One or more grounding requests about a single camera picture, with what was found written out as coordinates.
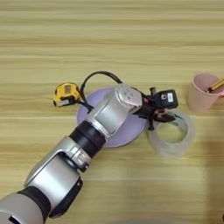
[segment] wood grain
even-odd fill
[[[155,154],[145,132],[103,149],[68,213],[47,223],[221,223],[224,101],[197,115],[186,96],[195,74],[223,76],[223,22],[222,0],[0,0],[0,197],[21,189],[75,127],[77,107],[53,106],[57,85],[109,70],[146,94],[175,88],[194,144],[173,160]],[[94,77],[87,94],[113,85]]]

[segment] black cable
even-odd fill
[[[85,96],[85,93],[84,93],[84,88],[88,82],[88,80],[96,75],[96,74],[103,74],[103,75],[106,75],[108,76],[109,78],[111,78],[112,80],[114,80],[115,82],[117,83],[123,83],[116,75],[114,75],[113,73],[110,73],[110,72],[106,72],[106,71],[97,71],[97,72],[94,72],[94,73],[91,73],[84,81],[83,83],[81,84],[80,86],[80,97],[81,99],[83,100],[83,103],[85,104],[85,107],[87,107],[88,109],[88,113],[93,109],[93,106],[89,105],[88,104],[88,101],[86,99],[86,96]]]

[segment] silver robot arm segment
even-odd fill
[[[82,187],[92,158],[142,107],[139,91],[119,84],[108,93],[70,136],[64,137],[30,172],[25,189],[0,201],[1,224],[43,224],[64,214]]]

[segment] lavender plate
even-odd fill
[[[95,107],[111,87],[97,90],[87,97],[87,102]],[[77,123],[80,124],[87,116],[88,110],[80,105],[77,113]],[[104,144],[105,147],[118,147],[133,141],[144,130],[146,121],[137,115],[129,115],[122,127]]]

